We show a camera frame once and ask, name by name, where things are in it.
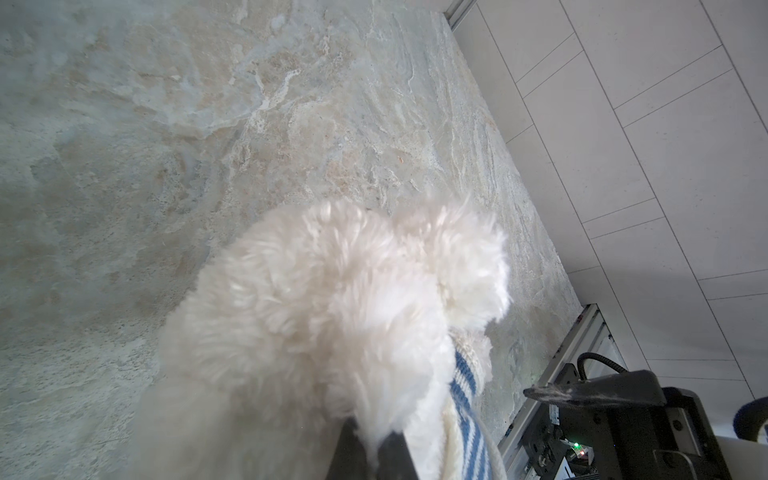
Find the white plush teddy bear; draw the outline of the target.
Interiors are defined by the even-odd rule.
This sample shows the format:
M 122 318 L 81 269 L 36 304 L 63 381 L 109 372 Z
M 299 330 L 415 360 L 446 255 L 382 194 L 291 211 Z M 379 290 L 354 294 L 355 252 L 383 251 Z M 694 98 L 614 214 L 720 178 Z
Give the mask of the white plush teddy bear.
M 127 477 L 323 479 L 354 418 L 367 479 L 392 432 L 419 479 L 443 479 L 451 333 L 506 315 L 505 243 L 466 203 L 268 212 L 167 317 Z

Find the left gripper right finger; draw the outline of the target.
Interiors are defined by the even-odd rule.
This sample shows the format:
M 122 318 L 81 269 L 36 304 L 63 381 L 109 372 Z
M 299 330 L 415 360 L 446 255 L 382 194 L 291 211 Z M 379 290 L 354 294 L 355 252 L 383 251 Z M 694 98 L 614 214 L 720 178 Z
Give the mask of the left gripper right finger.
M 418 480 L 407 441 L 402 432 L 392 432 L 378 449 L 377 480 Z

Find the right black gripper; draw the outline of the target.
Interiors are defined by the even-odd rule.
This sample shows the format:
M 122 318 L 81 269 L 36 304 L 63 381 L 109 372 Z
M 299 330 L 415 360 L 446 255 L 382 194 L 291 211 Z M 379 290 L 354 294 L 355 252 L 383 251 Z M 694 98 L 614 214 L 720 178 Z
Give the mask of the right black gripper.
M 524 390 L 559 410 L 568 440 L 589 446 L 599 479 L 730 479 L 699 398 L 646 370 Z

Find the blue white striped knit sweater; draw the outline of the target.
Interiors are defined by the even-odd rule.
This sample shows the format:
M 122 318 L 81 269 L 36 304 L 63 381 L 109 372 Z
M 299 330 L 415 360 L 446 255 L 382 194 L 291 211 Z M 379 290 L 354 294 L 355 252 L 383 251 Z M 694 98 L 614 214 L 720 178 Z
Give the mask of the blue white striped knit sweater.
M 497 443 L 493 441 L 475 406 L 492 379 L 492 345 L 483 333 L 453 331 L 455 368 L 449 401 L 443 409 L 445 448 L 443 479 L 505 479 Z

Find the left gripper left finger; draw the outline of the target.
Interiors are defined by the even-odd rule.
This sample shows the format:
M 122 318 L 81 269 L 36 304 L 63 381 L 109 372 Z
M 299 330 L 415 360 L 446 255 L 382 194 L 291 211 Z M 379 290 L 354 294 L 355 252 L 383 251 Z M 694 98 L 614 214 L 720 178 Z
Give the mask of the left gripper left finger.
M 325 479 L 366 480 L 368 477 L 367 454 L 357 436 L 357 422 L 348 418 L 342 426 Z

